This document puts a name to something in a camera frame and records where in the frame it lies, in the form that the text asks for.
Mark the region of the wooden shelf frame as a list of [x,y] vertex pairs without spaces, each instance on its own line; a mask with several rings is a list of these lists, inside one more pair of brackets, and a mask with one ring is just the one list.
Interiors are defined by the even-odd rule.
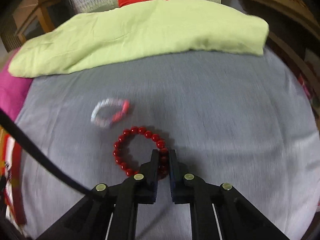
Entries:
[[291,0],[237,1],[245,12],[268,22],[268,45],[319,97],[319,20],[310,9]]

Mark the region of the grey bed blanket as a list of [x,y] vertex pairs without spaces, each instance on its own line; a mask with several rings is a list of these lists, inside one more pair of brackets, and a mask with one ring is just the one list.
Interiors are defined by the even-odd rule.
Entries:
[[115,185],[124,129],[159,134],[206,182],[229,182],[290,239],[319,200],[319,132],[304,90],[262,57],[190,51],[33,80],[17,126],[82,185]]

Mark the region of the light green bolster pillow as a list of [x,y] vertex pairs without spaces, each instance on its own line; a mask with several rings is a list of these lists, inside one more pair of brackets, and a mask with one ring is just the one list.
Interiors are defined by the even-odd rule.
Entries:
[[269,33],[257,16],[206,0],[153,0],[81,13],[25,42],[9,64],[14,77],[71,74],[189,50],[260,56]]

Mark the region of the magenta square pillow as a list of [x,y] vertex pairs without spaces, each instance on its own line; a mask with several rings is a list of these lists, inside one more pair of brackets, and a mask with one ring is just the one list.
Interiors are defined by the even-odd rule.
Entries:
[[1,109],[12,121],[16,121],[33,82],[32,78],[14,77],[9,73],[9,65],[18,51],[9,53],[1,70]]

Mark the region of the wooden cabinet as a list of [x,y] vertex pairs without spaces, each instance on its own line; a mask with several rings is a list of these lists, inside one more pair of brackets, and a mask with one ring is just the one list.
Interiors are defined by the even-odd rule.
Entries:
[[35,32],[45,34],[55,29],[49,8],[62,0],[22,0],[13,12],[1,23],[1,40],[6,51],[14,50],[34,36]]

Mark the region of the red box lid tray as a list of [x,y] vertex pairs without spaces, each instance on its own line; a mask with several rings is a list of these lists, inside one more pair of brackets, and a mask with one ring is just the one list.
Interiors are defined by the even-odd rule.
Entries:
[[21,155],[21,146],[1,128],[1,176],[4,177],[5,215],[18,228],[26,224],[20,181]]

